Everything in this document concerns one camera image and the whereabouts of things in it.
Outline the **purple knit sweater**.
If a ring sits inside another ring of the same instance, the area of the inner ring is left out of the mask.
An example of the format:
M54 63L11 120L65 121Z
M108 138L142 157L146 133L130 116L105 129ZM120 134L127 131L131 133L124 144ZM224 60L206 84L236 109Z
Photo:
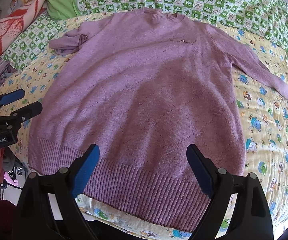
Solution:
M30 127L40 174L69 166L91 145L99 162L85 194L147 222L192 232L209 198L188 164L195 144L241 175L246 147L232 68L288 99L288 84L247 45L176 13L142 8L87 21L49 42L71 54Z

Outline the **red floral blanket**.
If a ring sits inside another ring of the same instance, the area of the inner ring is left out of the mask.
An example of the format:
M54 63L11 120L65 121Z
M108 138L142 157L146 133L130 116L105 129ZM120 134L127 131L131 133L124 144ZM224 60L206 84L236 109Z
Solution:
M45 0L32 0L0 19L0 55L37 18Z

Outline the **green white checkered pillow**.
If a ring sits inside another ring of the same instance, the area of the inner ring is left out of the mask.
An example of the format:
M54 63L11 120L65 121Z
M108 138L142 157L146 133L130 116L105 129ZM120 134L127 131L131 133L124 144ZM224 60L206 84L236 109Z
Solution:
M2 53L1 58L22 71L47 46L63 27L51 18L39 16L25 31Z

